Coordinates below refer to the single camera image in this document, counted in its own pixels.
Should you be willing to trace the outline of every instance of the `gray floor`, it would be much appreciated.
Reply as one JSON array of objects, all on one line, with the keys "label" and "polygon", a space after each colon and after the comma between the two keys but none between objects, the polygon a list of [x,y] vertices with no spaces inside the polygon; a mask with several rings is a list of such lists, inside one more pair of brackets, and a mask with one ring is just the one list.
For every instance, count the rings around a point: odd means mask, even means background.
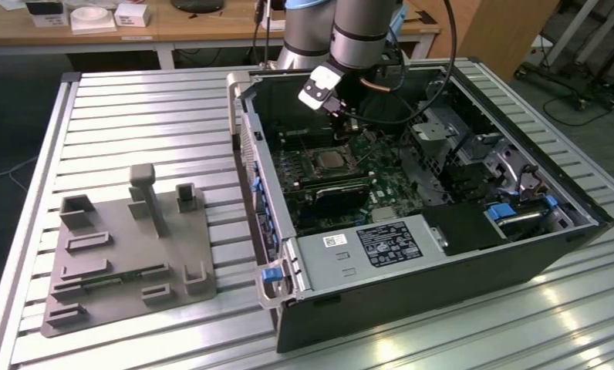
[{"label": "gray floor", "polygon": [[[559,37],[574,14],[557,15],[549,22],[546,34]],[[571,43],[574,50],[581,44],[587,32],[597,23],[587,20],[579,35]],[[597,68],[603,56],[614,47],[614,33],[590,60],[591,68]],[[216,51],[202,51],[196,55],[182,56],[184,66],[208,65]],[[214,63],[216,66],[241,64],[245,50],[223,52]],[[566,62],[570,55],[562,57]],[[42,55],[26,57],[0,57],[0,171],[21,161],[37,156],[43,140],[49,115],[57,94],[58,83],[63,72],[71,71],[71,64],[63,55]],[[563,96],[567,91],[542,80],[529,76],[523,81],[513,82],[511,86],[525,96],[533,106],[541,109],[543,103],[553,97]],[[579,123],[605,111],[590,108],[579,113],[566,105],[557,103],[551,113],[567,122]],[[571,137],[577,145],[614,176],[614,112],[585,127],[571,128],[558,125]],[[34,164],[15,172],[17,179],[27,186],[33,175]],[[25,192],[7,177],[0,178],[0,273],[7,257],[9,247],[21,216],[25,202]]]}]

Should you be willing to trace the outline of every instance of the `power supply label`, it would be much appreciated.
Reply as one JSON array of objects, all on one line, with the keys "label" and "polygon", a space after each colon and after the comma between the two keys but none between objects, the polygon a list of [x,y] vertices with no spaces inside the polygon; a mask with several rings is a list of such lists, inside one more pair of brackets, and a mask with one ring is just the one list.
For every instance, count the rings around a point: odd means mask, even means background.
[{"label": "power supply label", "polygon": [[423,257],[406,222],[359,230],[357,236],[370,262],[376,267]]}]

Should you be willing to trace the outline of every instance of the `wooden table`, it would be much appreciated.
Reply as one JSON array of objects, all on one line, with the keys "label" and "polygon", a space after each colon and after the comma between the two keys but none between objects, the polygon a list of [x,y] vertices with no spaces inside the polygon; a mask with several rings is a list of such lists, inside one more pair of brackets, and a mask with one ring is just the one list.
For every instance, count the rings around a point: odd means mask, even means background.
[{"label": "wooden table", "polygon": [[[0,56],[154,50],[161,69],[174,69],[174,49],[252,46],[253,0],[227,0],[221,12],[198,16],[176,9],[169,0],[148,0],[146,4],[152,13],[148,27],[118,27],[117,32],[96,35],[73,35],[70,27],[37,28],[26,9],[9,12],[0,7]],[[416,43],[414,58],[427,57],[439,32],[439,24],[420,20],[404,24],[399,39]],[[260,40],[265,36],[260,29]],[[283,32],[272,32],[271,45],[283,45],[283,37]]]}]

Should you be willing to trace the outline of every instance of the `metal bracket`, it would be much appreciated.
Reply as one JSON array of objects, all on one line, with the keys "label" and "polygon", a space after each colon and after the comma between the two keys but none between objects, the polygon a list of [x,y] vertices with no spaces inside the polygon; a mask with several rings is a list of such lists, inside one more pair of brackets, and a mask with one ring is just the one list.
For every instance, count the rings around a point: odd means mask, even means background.
[{"label": "metal bracket", "polygon": [[252,86],[252,79],[247,71],[232,72],[227,75],[227,104],[229,109],[229,134],[236,135],[236,99]]}]

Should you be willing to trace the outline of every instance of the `wooden cabinet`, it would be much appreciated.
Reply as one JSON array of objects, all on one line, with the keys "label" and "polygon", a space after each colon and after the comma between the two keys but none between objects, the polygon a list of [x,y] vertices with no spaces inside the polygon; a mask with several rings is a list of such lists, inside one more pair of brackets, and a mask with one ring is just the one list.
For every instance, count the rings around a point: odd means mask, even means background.
[{"label": "wooden cabinet", "polygon": [[[438,20],[428,58],[451,52],[451,27],[443,0],[418,0],[418,6]],[[451,0],[459,33],[459,56],[476,56],[492,72],[510,81],[558,0]]]}]

